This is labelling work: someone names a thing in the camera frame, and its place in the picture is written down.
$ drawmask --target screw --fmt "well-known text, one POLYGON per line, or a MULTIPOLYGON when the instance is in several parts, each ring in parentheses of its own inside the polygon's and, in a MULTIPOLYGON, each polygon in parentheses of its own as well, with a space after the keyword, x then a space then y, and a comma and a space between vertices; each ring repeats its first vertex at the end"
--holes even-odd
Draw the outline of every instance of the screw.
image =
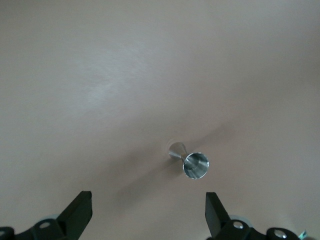
POLYGON ((276 235, 278 238, 281 238, 281 239, 287 238, 287 235, 281 230, 274 230, 274 235, 276 235))
POLYGON ((243 225, 241 222, 239 222, 239 221, 235 221, 235 222, 233 223, 233 226, 234 226, 236 229, 243 229, 243 228, 244 228, 244 225, 243 225))
POLYGON ((50 222, 44 222, 44 223, 42 223, 40 226, 39 226, 39 228, 41 228, 41 229, 45 229, 45 228, 47 228, 47 227, 49 227, 50 226, 50 222))

